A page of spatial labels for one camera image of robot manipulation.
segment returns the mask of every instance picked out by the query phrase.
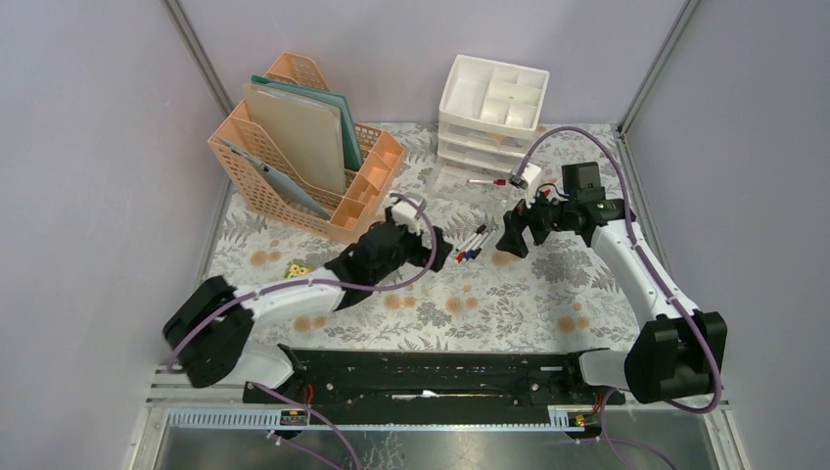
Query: floral pattern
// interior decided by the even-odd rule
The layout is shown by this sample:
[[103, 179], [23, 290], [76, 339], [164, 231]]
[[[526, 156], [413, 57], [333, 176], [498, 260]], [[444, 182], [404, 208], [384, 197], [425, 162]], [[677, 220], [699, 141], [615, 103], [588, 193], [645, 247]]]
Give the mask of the floral pattern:
[[[460, 183], [428, 191], [438, 164], [438, 126], [373, 125], [388, 130], [407, 150], [392, 189], [424, 196], [433, 224], [454, 245], [482, 223], [500, 230], [505, 208], [521, 198], [509, 187]], [[610, 125], [581, 127], [616, 149]], [[609, 197], [619, 197], [613, 168], [579, 135], [550, 138], [533, 156], [545, 182], [558, 180], [560, 165], [590, 161], [600, 163]], [[529, 243], [524, 259], [496, 251], [497, 240], [498, 232], [477, 259], [451, 260], [408, 288], [268, 327], [255, 338], [268, 345], [369, 350], [563, 353], [630, 347], [638, 332], [633, 312], [609, 269], [580, 238], [551, 233], [542, 246]], [[221, 274], [234, 285], [261, 285], [285, 277], [292, 263], [320, 266], [344, 247], [254, 214], [232, 192], [206, 277]], [[409, 278], [418, 269], [406, 265], [383, 284]]]

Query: tabletop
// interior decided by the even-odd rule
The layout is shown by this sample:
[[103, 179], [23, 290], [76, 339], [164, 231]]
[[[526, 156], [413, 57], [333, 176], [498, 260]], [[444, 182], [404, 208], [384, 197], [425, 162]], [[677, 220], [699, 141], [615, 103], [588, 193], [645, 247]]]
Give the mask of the tabletop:
[[[392, 191], [424, 196], [427, 215], [444, 230], [447, 241], [458, 245], [482, 223], [488, 229], [501, 228], [503, 212], [493, 211], [492, 205], [449, 196], [451, 192], [428, 194], [438, 159], [436, 124], [371, 125], [387, 130], [406, 148]], [[610, 125], [580, 127], [616, 154]], [[543, 181], [556, 181], [561, 165], [599, 162], [608, 197], [620, 197], [614, 169], [600, 155], [583, 137], [562, 133], [543, 143], [531, 161], [542, 168]], [[483, 195], [518, 191], [495, 186], [461, 189]], [[511, 205], [521, 197], [498, 194], [513, 197]], [[609, 269], [581, 238], [554, 232], [542, 246], [529, 243], [530, 254], [517, 258], [495, 250], [499, 235], [487, 240], [475, 260], [452, 259], [441, 272], [431, 272], [402, 290], [374, 294], [337, 312], [301, 316], [259, 331], [254, 338], [273, 346], [362, 350], [566, 353], [630, 348], [639, 332], [631, 307]], [[253, 213], [235, 191], [217, 237], [206, 277], [224, 275], [237, 286], [283, 279], [292, 265], [321, 266], [346, 247]], [[408, 279], [419, 269], [405, 265], [384, 284]]]

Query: teal folder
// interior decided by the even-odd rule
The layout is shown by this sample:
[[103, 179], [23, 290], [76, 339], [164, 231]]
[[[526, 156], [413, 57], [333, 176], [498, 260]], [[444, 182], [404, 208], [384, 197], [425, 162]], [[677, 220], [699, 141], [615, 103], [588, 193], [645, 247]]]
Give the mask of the teal folder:
[[330, 91], [269, 80], [259, 75], [252, 75], [251, 82], [301, 95], [339, 108], [341, 130], [343, 131], [343, 165], [352, 171], [358, 171], [360, 169], [360, 166], [363, 165], [363, 154], [360, 152], [360, 141], [357, 140], [357, 131], [354, 129], [354, 120], [351, 118], [351, 111], [348, 109], [348, 101], [345, 96]]

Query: wall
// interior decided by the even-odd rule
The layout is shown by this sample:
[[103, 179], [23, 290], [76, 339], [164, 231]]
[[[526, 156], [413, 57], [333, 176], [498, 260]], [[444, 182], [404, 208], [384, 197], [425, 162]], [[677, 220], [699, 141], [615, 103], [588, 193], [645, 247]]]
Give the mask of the wall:
[[755, 469], [824, 468], [830, 4], [703, 2], [630, 134], [669, 264], [729, 326]]
[[438, 120], [458, 54], [550, 71], [544, 122], [617, 122], [683, 0], [182, 0], [234, 100], [283, 51], [364, 121]]
[[0, 2], [0, 468], [115, 469], [218, 204], [161, 2]]

